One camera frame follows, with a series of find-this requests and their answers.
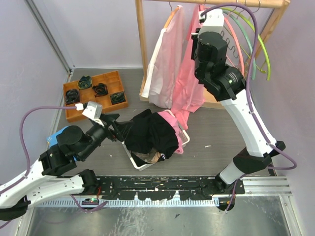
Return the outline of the black t shirt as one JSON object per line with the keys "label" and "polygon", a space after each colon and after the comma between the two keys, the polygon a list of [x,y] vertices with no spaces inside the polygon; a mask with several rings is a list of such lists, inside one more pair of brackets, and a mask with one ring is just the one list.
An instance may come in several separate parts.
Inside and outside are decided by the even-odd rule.
{"label": "black t shirt", "polygon": [[123,128],[126,146],[138,153],[149,153],[153,148],[164,153],[166,159],[178,147],[174,129],[157,112],[146,109],[134,116],[131,127]]}

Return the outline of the white t shirt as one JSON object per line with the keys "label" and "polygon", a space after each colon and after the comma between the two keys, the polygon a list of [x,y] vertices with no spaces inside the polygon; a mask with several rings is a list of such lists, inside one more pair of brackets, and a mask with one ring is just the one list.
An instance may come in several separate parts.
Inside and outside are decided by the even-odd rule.
{"label": "white t shirt", "polygon": [[184,9],[174,15],[168,28],[160,31],[152,57],[142,97],[161,108],[171,108],[173,90],[179,73],[184,42]]}

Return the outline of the light pink t shirt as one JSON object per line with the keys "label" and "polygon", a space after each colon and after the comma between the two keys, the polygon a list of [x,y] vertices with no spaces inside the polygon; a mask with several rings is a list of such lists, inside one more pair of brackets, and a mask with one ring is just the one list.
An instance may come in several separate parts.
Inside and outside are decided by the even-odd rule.
{"label": "light pink t shirt", "polygon": [[175,115],[181,126],[188,129],[188,118],[204,103],[203,86],[198,83],[194,75],[194,61],[191,59],[192,39],[191,33],[200,27],[198,12],[204,7],[195,5],[188,33],[186,36],[187,46],[176,78],[173,90],[171,112]]}

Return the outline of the orange hanger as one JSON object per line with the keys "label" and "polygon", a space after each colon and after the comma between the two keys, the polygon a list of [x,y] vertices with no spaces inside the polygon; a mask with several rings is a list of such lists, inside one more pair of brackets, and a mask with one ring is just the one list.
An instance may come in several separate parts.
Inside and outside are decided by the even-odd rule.
{"label": "orange hanger", "polygon": [[169,2],[169,6],[170,6],[170,8],[171,8],[171,13],[170,13],[170,15],[169,15],[167,21],[166,21],[165,24],[164,24],[164,27],[163,27],[164,29],[168,28],[168,26],[169,26],[170,22],[172,21],[174,15],[175,15],[175,14],[177,13],[177,11],[179,10],[179,6],[177,6],[176,8],[173,9],[170,2]]}

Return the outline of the salmon pink hanger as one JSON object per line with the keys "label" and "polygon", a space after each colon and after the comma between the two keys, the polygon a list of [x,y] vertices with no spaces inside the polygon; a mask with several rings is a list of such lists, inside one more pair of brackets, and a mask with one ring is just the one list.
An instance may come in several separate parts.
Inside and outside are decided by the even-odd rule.
{"label": "salmon pink hanger", "polygon": [[234,15],[232,15],[232,10],[231,9],[227,9],[227,8],[222,8],[224,14],[226,14],[226,16],[224,17],[224,20],[231,32],[231,35],[235,41],[235,45],[236,45],[236,50],[238,52],[238,58],[239,58],[239,64],[240,64],[240,68],[241,68],[241,73],[242,75],[244,75],[245,73],[245,65],[244,65],[244,58],[243,58],[243,54],[242,54],[242,47],[239,43],[238,37],[236,35],[236,32],[232,26],[232,24],[229,22],[229,18],[231,18],[239,27],[240,31],[242,32],[244,38],[246,40],[248,40],[248,35],[243,27],[243,25],[239,22],[239,20],[237,19],[237,17],[235,17]]}

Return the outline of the mint green hanger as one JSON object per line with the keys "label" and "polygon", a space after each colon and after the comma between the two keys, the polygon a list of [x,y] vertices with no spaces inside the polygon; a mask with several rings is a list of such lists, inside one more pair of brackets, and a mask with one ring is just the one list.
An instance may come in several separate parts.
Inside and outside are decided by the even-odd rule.
{"label": "mint green hanger", "polygon": [[248,45],[248,49],[249,49],[249,53],[247,53],[247,51],[242,48],[240,46],[240,48],[244,51],[244,53],[247,55],[248,57],[248,60],[251,59],[251,56],[252,56],[252,53],[253,53],[253,44],[251,43],[250,41],[250,38],[248,36],[248,33],[247,33],[247,30],[245,29],[245,27],[243,26],[242,23],[240,23],[240,21],[238,20],[238,18],[241,18],[243,19],[243,21],[249,26],[250,29],[253,30],[253,32],[255,33],[255,28],[253,26],[253,24],[251,23],[251,20],[250,18],[246,18],[243,14],[242,14],[242,11],[238,12],[236,11],[236,8],[232,9],[232,8],[229,8],[229,7],[223,7],[222,8],[223,12],[227,14],[227,18],[231,18],[237,25],[238,27],[240,28],[240,31],[242,32],[245,40],[246,40],[246,43]]}

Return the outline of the green plastic hanger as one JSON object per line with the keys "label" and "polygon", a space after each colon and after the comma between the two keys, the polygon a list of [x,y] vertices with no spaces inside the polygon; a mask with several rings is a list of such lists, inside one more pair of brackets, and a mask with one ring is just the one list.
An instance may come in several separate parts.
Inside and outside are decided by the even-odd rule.
{"label": "green plastic hanger", "polygon": [[[248,12],[249,14],[249,18],[251,20],[251,23],[253,24],[253,26],[255,25],[256,23],[256,18],[254,18],[254,13],[253,12]],[[257,27],[255,27],[255,33],[258,33],[258,29]],[[264,45],[264,42],[263,40],[261,39],[261,36],[258,34],[257,35],[257,42],[260,43],[260,47],[263,51],[263,54],[264,54],[264,57],[265,57],[265,62],[264,64],[266,64],[267,66],[267,70],[264,71],[262,69],[262,67],[257,67],[256,66],[256,62],[255,62],[255,59],[253,59],[252,61],[252,74],[251,74],[251,79],[254,80],[255,79],[255,75],[256,75],[256,69],[258,68],[258,70],[261,72],[261,73],[265,73],[266,74],[266,80],[269,81],[270,80],[270,77],[271,77],[271,64],[270,64],[270,60],[269,60],[269,56],[268,56],[268,53],[267,53],[267,50],[265,48],[265,45]]]}

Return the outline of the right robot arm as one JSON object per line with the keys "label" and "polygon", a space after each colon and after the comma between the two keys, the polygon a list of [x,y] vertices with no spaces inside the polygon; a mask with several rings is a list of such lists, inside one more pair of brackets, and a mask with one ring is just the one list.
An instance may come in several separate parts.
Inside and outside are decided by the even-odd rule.
{"label": "right robot arm", "polygon": [[260,126],[256,124],[262,120],[260,116],[253,117],[256,109],[254,105],[249,105],[243,74],[236,67],[226,64],[227,43],[222,36],[196,28],[191,38],[196,79],[227,110],[246,144],[215,177],[217,190],[226,194],[238,178],[267,168],[272,157],[279,154],[272,147],[284,150],[285,144],[276,141],[264,123]]}

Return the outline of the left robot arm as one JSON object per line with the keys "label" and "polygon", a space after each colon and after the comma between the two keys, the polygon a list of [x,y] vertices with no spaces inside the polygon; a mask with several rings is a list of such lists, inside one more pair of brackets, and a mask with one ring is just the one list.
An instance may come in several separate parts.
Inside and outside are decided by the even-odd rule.
{"label": "left robot arm", "polygon": [[0,187],[0,219],[10,221],[24,215],[29,208],[59,196],[71,194],[92,195],[99,188],[94,171],[86,169],[59,183],[44,185],[75,169],[78,161],[85,161],[105,139],[123,139],[116,122],[119,114],[101,114],[100,123],[83,132],[76,125],[66,127],[56,136],[57,143],[42,153],[20,183],[5,190]]}

